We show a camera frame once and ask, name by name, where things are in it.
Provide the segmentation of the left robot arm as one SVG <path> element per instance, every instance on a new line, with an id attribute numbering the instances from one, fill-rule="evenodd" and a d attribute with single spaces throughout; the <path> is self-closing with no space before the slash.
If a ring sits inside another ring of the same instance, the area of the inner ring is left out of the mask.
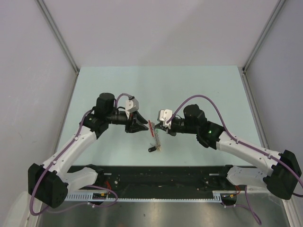
<path id="1" fill-rule="evenodd" d="M 123 125 L 126 133 L 147 131 L 147 120 L 138 112 L 138 100 L 129 94 L 124 110 L 119 111 L 120 99 L 111 93 L 102 93 L 96 105 L 82 117 L 79 128 L 62 149 L 42 164 L 32 164 L 28 169 L 28 193 L 30 208 L 37 199 L 47 207 L 59 207 L 70 193 L 83 187 L 101 188 L 105 183 L 104 170 L 89 164 L 80 171 L 70 173 L 69 169 L 77 158 L 109 128 L 109 125 Z"/>

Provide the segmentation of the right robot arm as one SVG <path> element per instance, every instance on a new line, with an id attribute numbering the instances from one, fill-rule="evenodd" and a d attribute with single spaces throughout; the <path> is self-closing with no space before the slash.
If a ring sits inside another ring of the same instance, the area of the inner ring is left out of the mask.
<path id="1" fill-rule="evenodd" d="M 223 126 L 207 120 L 198 105 L 186 106 L 183 113 L 184 118 L 177 118 L 172 110 L 160 110 L 159 123 L 155 127 L 171 136 L 178 133 L 194 134 L 203 147 L 232 154 L 253 165 L 248 169 L 227 167 L 218 178 L 222 189 L 251 185 L 266 188 L 280 199 L 291 199 L 302 174 L 293 152 L 285 150 L 280 153 L 249 144 L 228 133 Z"/>

